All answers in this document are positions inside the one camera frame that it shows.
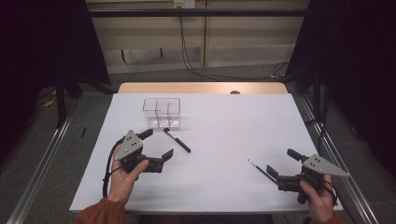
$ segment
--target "person's left hand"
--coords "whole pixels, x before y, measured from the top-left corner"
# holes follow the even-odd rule
[[[118,169],[122,166],[120,161],[116,161],[115,157],[120,150],[120,145],[117,146],[113,153],[113,164],[111,170]],[[122,168],[116,170],[111,175],[111,187],[110,193],[107,199],[113,203],[127,204],[129,197],[131,196],[132,189],[134,188],[134,182],[137,177],[142,174],[149,166],[148,160],[143,160],[132,170],[131,173],[126,173]]]

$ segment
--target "table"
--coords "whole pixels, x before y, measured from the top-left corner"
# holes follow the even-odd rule
[[[288,93],[280,82],[128,82],[119,93]]]
[[[253,94],[227,94],[230,91]],[[268,214],[307,210],[306,205],[296,202],[297,193],[277,190],[271,180],[248,163],[248,159],[252,159],[261,167],[271,164],[282,175],[296,175],[301,171],[301,164],[286,155],[287,148],[296,147],[308,156],[316,151],[283,84],[127,83],[121,85],[120,92],[113,96],[70,210],[79,211],[100,199],[100,190],[95,192],[92,188],[103,178],[97,173],[97,167],[105,164],[108,149],[114,145],[111,139],[118,140],[131,127],[137,133],[147,128],[139,104],[148,97],[181,99],[184,124],[176,134],[192,153],[178,148],[162,131],[146,139],[145,155],[159,157],[173,147],[174,157],[164,165],[160,175],[141,175],[132,199],[126,204],[127,211],[137,214]]]

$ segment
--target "aluminum rail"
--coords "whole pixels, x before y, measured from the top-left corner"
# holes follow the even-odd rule
[[[37,195],[38,191],[40,190],[41,184],[47,174],[47,171],[50,167],[50,164],[58,150],[59,145],[64,138],[64,134],[67,131],[67,128],[70,124],[71,117],[74,115],[78,107],[78,100],[76,100],[71,105],[71,111],[69,115],[66,117],[66,120],[62,124],[62,126],[55,130],[55,133],[47,147],[46,152],[44,153],[43,158],[41,159],[40,163],[33,174],[32,179],[30,180],[25,192],[20,197],[17,205],[15,206],[14,210],[12,211],[10,217],[8,218],[7,224],[22,224],[26,219],[27,214],[29,213],[30,207],[35,200],[35,196]]]
[[[309,99],[306,96],[303,96],[301,98],[301,101],[309,118],[314,119],[315,115],[313,112],[313,106],[309,101]],[[315,125],[315,130],[318,133],[318,136],[320,136],[320,130],[322,130],[323,124],[321,122],[315,122],[314,125]],[[326,130],[324,130],[323,132],[322,142],[323,145],[325,146],[326,152],[330,156],[332,163],[336,164],[341,169],[349,172],[346,164],[341,158],[341,155],[339,154],[337,148],[335,147],[335,144],[333,143],[332,139],[330,138]],[[370,204],[367,202],[365,196],[361,192],[361,189],[359,188],[358,184],[355,182],[353,176],[351,175],[350,178],[341,178],[341,179],[352,199],[352,202],[355,204],[356,208],[358,209],[358,212],[361,214],[361,218],[363,219],[364,223],[366,224],[378,223],[378,220],[376,219],[375,214],[372,208],[370,207]]]

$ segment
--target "person's right hand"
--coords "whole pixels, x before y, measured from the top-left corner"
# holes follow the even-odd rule
[[[332,177],[330,175],[323,176],[324,186],[332,190]],[[334,207],[332,195],[325,189],[320,189],[318,192],[307,182],[301,181],[300,186],[303,191],[309,196],[308,208],[311,219],[316,222],[326,222],[334,216]]]

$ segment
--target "black curtain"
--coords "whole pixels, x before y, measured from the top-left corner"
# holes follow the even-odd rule
[[[84,0],[0,0],[0,161],[18,141],[44,87],[109,83]]]

